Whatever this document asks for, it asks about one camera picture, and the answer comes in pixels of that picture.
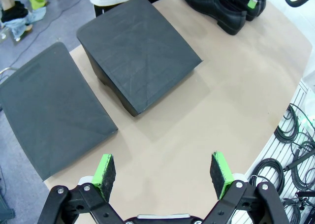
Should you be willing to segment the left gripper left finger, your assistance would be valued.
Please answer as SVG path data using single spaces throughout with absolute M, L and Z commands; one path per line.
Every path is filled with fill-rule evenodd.
M 73 189 L 58 185 L 51 188 L 39 224 L 73 224 L 79 215 L 90 214 L 96 224 L 122 224 L 122 218 L 109 204 L 116 177 L 114 157 L 104 154 L 90 182 Z

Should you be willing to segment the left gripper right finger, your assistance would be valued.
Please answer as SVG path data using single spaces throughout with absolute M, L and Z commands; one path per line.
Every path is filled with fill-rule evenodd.
M 247 212 L 253 224 L 290 223 L 275 186 L 236 180 L 221 152 L 212 153 L 210 176 L 218 198 L 205 224 L 229 224 L 236 211 Z

